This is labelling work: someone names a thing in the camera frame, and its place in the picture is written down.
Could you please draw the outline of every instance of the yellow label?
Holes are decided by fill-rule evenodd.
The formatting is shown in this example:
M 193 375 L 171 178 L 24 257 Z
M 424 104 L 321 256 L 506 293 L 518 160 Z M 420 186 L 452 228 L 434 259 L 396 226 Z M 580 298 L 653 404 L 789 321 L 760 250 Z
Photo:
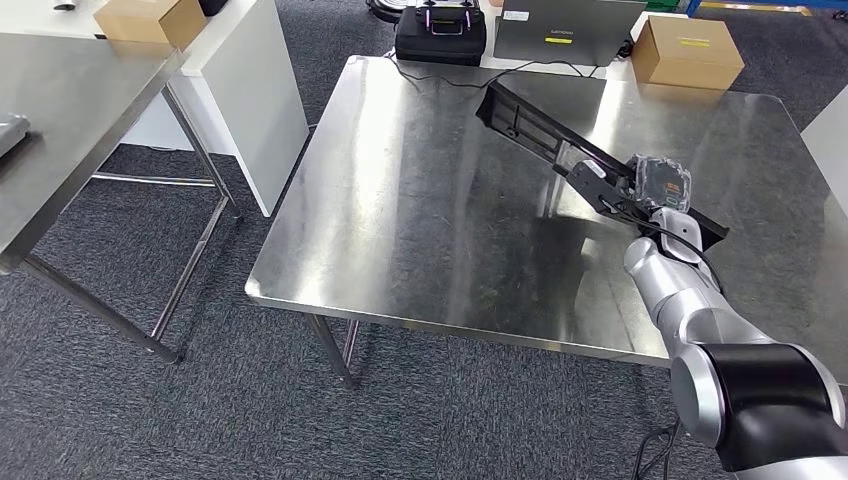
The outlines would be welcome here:
M 570 38 L 545 37 L 545 41 L 548 43 L 571 43 Z
M 690 40 L 687 38 L 680 39 L 681 45 L 686 45 L 687 47 L 709 47 L 709 40 Z

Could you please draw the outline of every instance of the metal table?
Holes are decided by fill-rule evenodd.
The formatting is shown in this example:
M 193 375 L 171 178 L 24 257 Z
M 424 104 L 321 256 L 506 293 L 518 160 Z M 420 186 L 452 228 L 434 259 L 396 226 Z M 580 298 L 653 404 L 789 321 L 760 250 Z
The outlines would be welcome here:
M 496 73 L 401 67 L 477 84 Z M 499 81 L 620 160 L 685 164 L 695 208 L 731 227 L 708 252 L 730 302 L 848 379 L 848 219 L 780 100 L 525 72 Z M 358 321 L 665 365 L 621 266 L 636 232 L 487 130 L 474 115 L 482 95 L 351 57 L 247 294 L 309 314 L 348 384 Z M 352 320 L 343 352 L 325 315 Z
M 238 216 L 232 196 L 167 84 L 181 61 L 166 45 L 0 34 L 0 112 L 26 115 L 32 123 L 29 138 L 0 160 L 0 274 L 20 266 L 169 363 L 178 356 L 159 340 L 224 210 L 229 206 Z M 159 92 L 210 179 L 98 172 Z M 32 253 L 91 178 L 217 187 L 221 194 L 150 335 Z

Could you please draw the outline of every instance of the floor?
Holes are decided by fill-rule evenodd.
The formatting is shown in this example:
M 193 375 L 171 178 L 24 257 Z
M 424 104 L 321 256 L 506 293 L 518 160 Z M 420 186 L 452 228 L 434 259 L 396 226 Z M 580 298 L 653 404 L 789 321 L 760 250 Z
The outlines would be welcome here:
M 359 1 L 278 5 L 316 122 L 344 59 L 388 50 L 391 26 Z M 747 63 L 734 88 L 781 96 L 799 127 L 848 83 L 848 24 L 701 15 L 728 22 Z M 246 215 L 222 223 L 166 334 L 180 365 L 23 274 L 0 278 L 0 478 L 624 478 L 641 435 L 672 418 L 662 369 L 381 326 L 361 330 L 345 390 L 300 315 L 243 294 L 270 221 L 235 162 L 215 160 Z M 129 146 L 107 168 L 200 173 L 191 154 Z M 37 252 L 150 328 L 214 200 L 93 181 Z M 672 478 L 724 477 L 683 438 Z

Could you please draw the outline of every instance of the black cable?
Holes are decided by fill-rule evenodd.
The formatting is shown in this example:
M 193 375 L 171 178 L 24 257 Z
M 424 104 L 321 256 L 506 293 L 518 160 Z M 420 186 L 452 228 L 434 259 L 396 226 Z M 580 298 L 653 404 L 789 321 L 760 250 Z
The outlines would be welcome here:
M 410 73 L 406 73 L 403 70 L 401 70 L 400 65 L 397 63 L 397 60 L 395 60 L 395 58 L 394 58 L 394 55 L 391 55 L 389 58 L 391 59 L 392 63 L 395 64 L 395 68 L 397 69 L 398 73 L 402 77 L 406 78 L 407 80 L 422 81 L 422 80 L 429 80 L 431 78 L 436 78 L 436 79 L 439 79 L 439 80 L 447 83 L 448 85 L 452 85 L 454 87 L 460 87 L 460 88 L 483 89 L 483 88 L 488 87 L 492 82 L 494 82 L 495 80 L 499 79 L 500 77 L 506 75 L 507 73 L 517 72 L 518 70 L 521 70 L 522 68 L 528 67 L 528 66 L 533 65 L 533 64 L 538 64 L 538 65 L 553 65 L 553 64 L 568 65 L 569 67 L 574 69 L 575 72 L 577 72 L 577 75 L 579 75 L 581 77 L 585 77 L 585 75 L 583 75 L 580 72 L 580 70 L 578 70 L 577 67 L 575 67 L 573 64 L 566 62 L 565 60 L 553 60 L 553 61 L 550 61 L 550 62 L 538 62 L 538 61 L 527 62 L 527 63 L 525 63 L 523 65 L 519 65 L 515 68 L 510 68 L 510 69 L 504 70 L 504 71 L 498 73 L 497 75 L 495 75 L 494 77 L 490 78 L 489 80 L 483 82 L 480 85 L 475 84 L 475 83 L 457 83 L 457 82 L 452 82 L 452 81 L 448 80 L 447 78 L 445 78 L 441 75 L 425 75 L 423 77 L 416 77 L 415 75 L 412 75 Z
M 642 443 L 639 444 L 639 450 L 636 452 L 636 462 L 633 465 L 633 472 L 630 476 L 631 480 L 644 480 L 646 475 L 650 473 L 651 470 L 654 469 L 660 462 L 663 465 L 663 480 L 668 480 L 668 467 L 671 462 L 671 451 L 674 448 L 674 442 L 677 439 L 677 435 L 680 433 L 682 429 L 682 425 L 680 423 L 680 417 L 674 422 L 674 425 L 666 428 L 658 428 L 642 438 Z M 651 440 L 657 439 L 663 441 L 665 439 L 665 446 L 654 455 L 651 460 L 642 466 L 642 458 L 645 455 L 645 448 L 651 442 Z
M 701 249 L 699 249 L 699 248 L 698 248 L 698 247 L 696 247 L 695 245 L 692 245 L 692 244 L 691 244 L 688 240 L 686 240 L 685 238 L 681 237 L 680 235 L 678 235 L 678 234 L 676 234 L 676 233 L 674 233 L 674 232 L 672 232 L 672 231 L 666 230 L 665 228 L 662 228 L 662 227 L 661 227 L 661 226 L 659 226 L 659 225 L 656 225 L 656 224 L 653 224 L 653 223 L 649 223 L 649 222 L 646 222 L 646 221 L 644 221 L 644 220 L 640 220 L 640 219 L 638 219 L 638 218 L 634 217 L 633 215 L 630 215 L 629 213 L 625 212 L 625 211 L 624 211 L 624 210 L 622 210 L 621 208 L 617 208 L 617 207 L 614 207 L 614 206 L 610 205 L 610 204 L 609 204 L 609 202 L 607 202 L 607 201 L 606 201 L 606 200 L 604 200 L 603 198 L 601 198 L 601 201 L 602 201 L 602 202 L 604 202 L 604 203 L 605 203 L 608 207 L 610 207 L 611 209 L 613 209 L 613 208 L 614 208 L 614 209 L 615 209 L 618 213 L 620 213 L 620 214 L 621 214 L 621 216 L 623 216 L 624 218 L 626 218 L 626 219 L 630 220 L 631 222 L 633 222 L 633 223 L 635 223 L 635 224 L 637 224 L 637 225 L 641 225 L 641 226 L 643 226 L 643 227 L 645 227 L 645 228 L 650 228 L 651 230 L 657 231 L 657 232 L 659 232 L 659 233 L 661 233 L 661 234 L 668 235 L 669 237 L 671 237 L 671 238 L 673 238 L 673 239 L 677 240 L 678 242 L 680 242 L 681 244 L 683 244 L 686 248 L 688 248 L 689 250 L 691 250 L 692 252 L 694 252 L 694 253 L 695 253 L 695 255 L 698 255 L 698 258 L 700 258 L 701 260 L 703 260 L 703 261 L 704 261 L 704 263 L 706 263 L 706 264 L 707 264 L 707 268 L 709 268 L 709 269 L 710 269 L 710 273 L 712 274 L 713 278 L 715 279 L 716 286 L 718 287 L 718 291 L 719 291 L 719 293 L 721 293 L 722 295 L 724 295 L 724 284 L 723 284 L 723 283 L 721 283 L 721 279 L 720 279 L 720 278 L 719 278 L 719 276 L 718 276 L 718 270 L 716 270 L 715 266 L 713 265 L 713 262 L 711 262 L 711 261 L 710 261 L 710 259 L 709 259 L 709 258 L 707 258 L 707 256 L 704 254 L 704 252 L 702 252 L 702 251 L 701 251 Z

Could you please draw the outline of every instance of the label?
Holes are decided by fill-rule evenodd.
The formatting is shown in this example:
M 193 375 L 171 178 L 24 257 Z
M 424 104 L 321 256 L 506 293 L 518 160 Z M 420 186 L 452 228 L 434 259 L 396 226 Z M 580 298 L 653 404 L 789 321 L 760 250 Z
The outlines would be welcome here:
M 530 12 L 520 12 L 518 10 L 507 10 L 503 14 L 504 20 L 512 20 L 513 22 L 526 22 L 530 18 Z
M 710 41 L 702 38 L 677 37 L 681 45 L 687 47 L 709 47 Z
M 545 41 L 548 43 L 571 43 L 570 38 L 556 38 L 556 37 L 545 37 Z
M 598 177 L 606 178 L 607 172 L 603 171 L 601 167 L 599 167 L 598 164 L 595 163 L 594 160 L 583 160 L 583 163 L 585 163 L 586 166 L 589 167 L 589 170 L 595 172 L 595 175 L 597 175 Z

